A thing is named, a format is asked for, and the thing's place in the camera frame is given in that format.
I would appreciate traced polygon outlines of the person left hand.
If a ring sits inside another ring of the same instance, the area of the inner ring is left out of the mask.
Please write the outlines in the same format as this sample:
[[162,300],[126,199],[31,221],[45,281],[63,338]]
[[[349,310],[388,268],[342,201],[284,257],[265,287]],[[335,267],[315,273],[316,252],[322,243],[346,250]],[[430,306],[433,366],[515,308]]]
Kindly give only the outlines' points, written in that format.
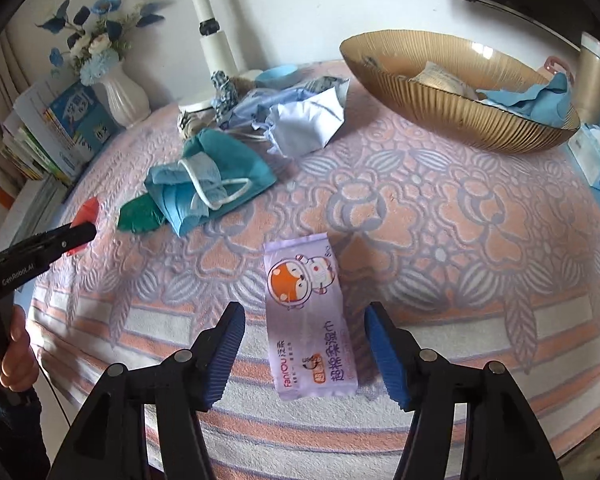
[[12,392],[30,389],[38,380],[38,361],[30,346],[23,308],[12,307],[9,346],[0,364],[0,385]]

